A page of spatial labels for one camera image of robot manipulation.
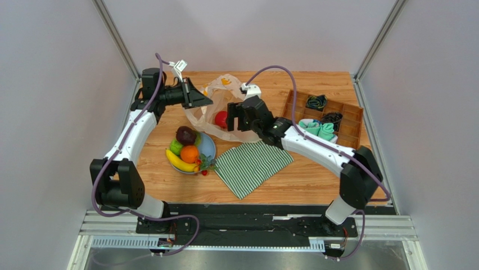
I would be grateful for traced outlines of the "red pomegranate fruit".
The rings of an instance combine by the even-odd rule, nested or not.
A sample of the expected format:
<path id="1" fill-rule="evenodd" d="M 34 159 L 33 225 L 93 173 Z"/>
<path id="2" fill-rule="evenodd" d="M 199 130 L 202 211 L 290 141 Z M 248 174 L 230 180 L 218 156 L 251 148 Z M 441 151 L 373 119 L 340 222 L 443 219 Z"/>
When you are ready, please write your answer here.
<path id="1" fill-rule="evenodd" d="M 227 111 L 217 112 L 214 117 L 214 124 L 219 126 L 221 129 L 227 129 L 228 128 L 228 112 Z"/>

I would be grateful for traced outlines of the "translucent banana print plastic bag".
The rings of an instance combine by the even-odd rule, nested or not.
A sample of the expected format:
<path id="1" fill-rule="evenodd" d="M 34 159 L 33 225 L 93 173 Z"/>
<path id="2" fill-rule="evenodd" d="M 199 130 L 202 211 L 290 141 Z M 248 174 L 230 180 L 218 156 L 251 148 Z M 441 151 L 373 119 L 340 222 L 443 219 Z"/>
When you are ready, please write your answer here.
<path id="1" fill-rule="evenodd" d="M 228 131 L 215 124 L 215 117 L 221 111 L 227 111 L 230 102 L 242 102 L 248 95 L 240 90 L 242 83 L 238 78 L 230 74 L 217 77 L 200 88 L 200 92 L 213 101 L 212 105 L 184 109 L 185 115 L 192 126 L 199 132 L 215 136 L 223 141 L 254 143 L 260 138 L 253 131 L 241 132 L 239 130 Z"/>

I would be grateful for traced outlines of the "dark red apple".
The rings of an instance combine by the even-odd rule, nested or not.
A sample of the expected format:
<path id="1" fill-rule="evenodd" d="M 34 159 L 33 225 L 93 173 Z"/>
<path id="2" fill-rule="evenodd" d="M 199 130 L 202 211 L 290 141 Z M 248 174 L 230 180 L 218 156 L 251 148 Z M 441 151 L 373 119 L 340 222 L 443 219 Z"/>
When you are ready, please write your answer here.
<path id="1" fill-rule="evenodd" d="M 197 132 L 187 126 L 180 126 L 176 131 L 175 139 L 183 146 L 190 146 L 196 143 Z"/>

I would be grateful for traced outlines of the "orange fruit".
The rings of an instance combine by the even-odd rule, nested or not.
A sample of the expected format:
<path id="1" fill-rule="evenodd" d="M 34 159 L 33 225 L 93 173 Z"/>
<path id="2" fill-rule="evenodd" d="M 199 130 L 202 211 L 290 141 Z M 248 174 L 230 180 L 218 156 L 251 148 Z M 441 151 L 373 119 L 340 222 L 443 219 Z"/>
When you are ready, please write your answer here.
<path id="1" fill-rule="evenodd" d="M 180 151 L 180 158 L 186 163 L 195 163 L 200 152 L 195 145 L 184 146 Z"/>

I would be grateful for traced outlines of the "cherry sprig with leaves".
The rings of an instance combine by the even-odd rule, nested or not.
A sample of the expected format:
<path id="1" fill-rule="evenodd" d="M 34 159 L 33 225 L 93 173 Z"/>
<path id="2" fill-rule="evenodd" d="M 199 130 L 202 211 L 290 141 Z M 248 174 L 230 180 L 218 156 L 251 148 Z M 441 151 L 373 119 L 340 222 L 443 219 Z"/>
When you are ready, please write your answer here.
<path id="1" fill-rule="evenodd" d="M 196 164 L 198 171 L 203 176 L 207 176 L 210 171 L 215 171 L 217 169 L 217 161 L 214 155 L 200 154 Z"/>

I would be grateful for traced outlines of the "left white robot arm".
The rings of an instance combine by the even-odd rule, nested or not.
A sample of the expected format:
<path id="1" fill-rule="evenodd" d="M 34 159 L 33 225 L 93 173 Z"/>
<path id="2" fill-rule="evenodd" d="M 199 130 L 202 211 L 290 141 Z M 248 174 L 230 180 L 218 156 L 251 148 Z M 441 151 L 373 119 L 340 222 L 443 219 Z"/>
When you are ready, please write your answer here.
<path id="1" fill-rule="evenodd" d="M 171 86 L 165 84 L 166 79 L 161 68 L 142 71 L 142 87 L 130 107 L 119 139 L 105 157 L 94 159 L 90 164 L 92 205 L 104 217 L 109 214 L 102 212 L 100 206 L 116 209 L 114 216 L 130 213 L 149 220 L 169 218 L 167 204 L 146 192 L 137 170 L 139 155 L 167 106 L 193 109 L 209 106 L 213 101 L 201 93 L 190 78 L 175 77 Z"/>

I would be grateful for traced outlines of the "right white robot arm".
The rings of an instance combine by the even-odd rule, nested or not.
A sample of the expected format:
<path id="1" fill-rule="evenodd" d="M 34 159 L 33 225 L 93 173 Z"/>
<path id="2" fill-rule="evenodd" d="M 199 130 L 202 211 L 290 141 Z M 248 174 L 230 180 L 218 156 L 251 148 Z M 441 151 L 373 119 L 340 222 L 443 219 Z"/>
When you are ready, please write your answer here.
<path id="1" fill-rule="evenodd" d="M 372 151 L 337 145 L 300 128 L 291 120 L 275 117 L 258 96 L 227 106 L 229 131 L 252 131 L 269 146 L 300 154 L 327 168 L 340 179 L 339 195 L 325 217 L 341 225 L 356 210 L 365 209 L 383 176 Z"/>

